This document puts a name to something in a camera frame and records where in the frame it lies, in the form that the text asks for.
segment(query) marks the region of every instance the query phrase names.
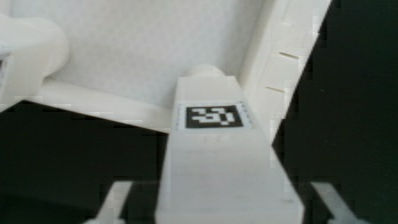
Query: white plastic part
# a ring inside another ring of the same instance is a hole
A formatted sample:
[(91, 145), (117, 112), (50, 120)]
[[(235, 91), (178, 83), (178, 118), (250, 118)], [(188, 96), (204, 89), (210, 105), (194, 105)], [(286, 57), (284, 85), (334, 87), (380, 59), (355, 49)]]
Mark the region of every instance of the white plastic part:
[[(210, 123), (219, 127), (204, 128)], [(302, 213), (236, 78), (181, 77), (156, 223), (300, 224)]]
[(330, 0), (265, 2), (238, 81), (270, 141), (286, 116)]
[(28, 100), (123, 124), (169, 132), (171, 109), (66, 82), (46, 79)]
[(0, 14), (0, 111), (34, 96), (67, 55), (67, 39), (57, 25), (44, 19), (11, 19)]
[[(12, 15), (57, 20), (73, 42), (71, 63), (51, 78), (80, 89), (78, 99), (75, 91), (48, 88), (44, 83), (44, 95), (34, 101), (41, 98), (50, 106), (167, 132), (176, 77), (192, 64), (210, 63), (236, 75), (274, 140), (330, 0), (12, 2)], [(190, 75), (204, 74), (203, 70), (206, 66)], [(94, 97), (96, 106), (92, 91), (107, 95), (107, 101)]]
[(131, 186), (131, 181), (117, 181), (114, 183), (96, 219), (89, 220), (85, 224), (124, 224), (124, 220), (119, 219), (119, 216)]
[(222, 77), (226, 76), (224, 72), (213, 65), (199, 65), (187, 72), (187, 77)]
[(311, 184), (334, 216), (329, 224), (370, 224), (364, 220), (357, 219), (332, 185), (316, 182)]

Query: white surface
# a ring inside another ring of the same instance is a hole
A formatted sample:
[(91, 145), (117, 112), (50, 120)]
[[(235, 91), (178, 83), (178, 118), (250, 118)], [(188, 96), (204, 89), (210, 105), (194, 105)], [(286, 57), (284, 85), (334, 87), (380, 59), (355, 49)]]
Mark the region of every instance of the white surface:
[(43, 78), (60, 69), (67, 53), (57, 25), (44, 19), (12, 19), (0, 14), (0, 111), (37, 93)]
[(302, 223), (302, 203), (250, 111), (249, 129), (178, 129), (181, 105), (231, 102), (245, 102), (235, 77), (179, 78), (158, 224)]
[(169, 132), (171, 110), (167, 108), (57, 80), (44, 80), (41, 91), (28, 100), (124, 124)]
[(311, 184), (334, 216), (334, 219), (329, 220), (329, 224), (368, 224), (364, 220), (357, 219), (332, 185), (316, 182)]
[(176, 80), (197, 64), (238, 75), (263, 0), (12, 0), (71, 40), (59, 81), (172, 107)]
[(0, 0), (0, 13), (9, 16), (9, 13), (11, 13), (11, 0)]

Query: white block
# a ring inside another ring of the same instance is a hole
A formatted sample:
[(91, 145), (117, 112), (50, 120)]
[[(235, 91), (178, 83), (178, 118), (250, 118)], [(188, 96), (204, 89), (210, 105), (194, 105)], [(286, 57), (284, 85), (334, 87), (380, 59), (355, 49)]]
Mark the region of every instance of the white block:
[[(243, 105), (233, 116), (247, 117), (250, 125), (181, 128), (190, 116), (179, 108), (199, 107), (211, 114), (231, 105)], [(156, 223), (298, 224), (302, 212), (235, 78), (179, 78)]]

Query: white post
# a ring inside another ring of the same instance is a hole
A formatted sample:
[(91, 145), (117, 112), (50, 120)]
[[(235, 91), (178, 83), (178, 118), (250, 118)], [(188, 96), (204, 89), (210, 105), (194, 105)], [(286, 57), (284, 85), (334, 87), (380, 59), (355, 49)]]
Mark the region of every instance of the white post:
[(300, 224), (304, 207), (235, 77), (179, 78), (158, 224)]
[(131, 186), (131, 181), (119, 181), (114, 183), (96, 219), (89, 220), (85, 224), (124, 224), (119, 216)]

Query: black background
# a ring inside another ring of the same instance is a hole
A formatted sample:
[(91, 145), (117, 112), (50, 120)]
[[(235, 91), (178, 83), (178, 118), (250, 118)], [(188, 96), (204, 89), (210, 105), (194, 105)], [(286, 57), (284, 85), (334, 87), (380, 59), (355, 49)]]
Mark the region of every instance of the black background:
[[(334, 1), (274, 147), (307, 206), (334, 184), (375, 224), (398, 223), (398, 1)], [(114, 180), (137, 181), (128, 223), (151, 223), (167, 135), (23, 102), (0, 114), (0, 223), (82, 223)]]

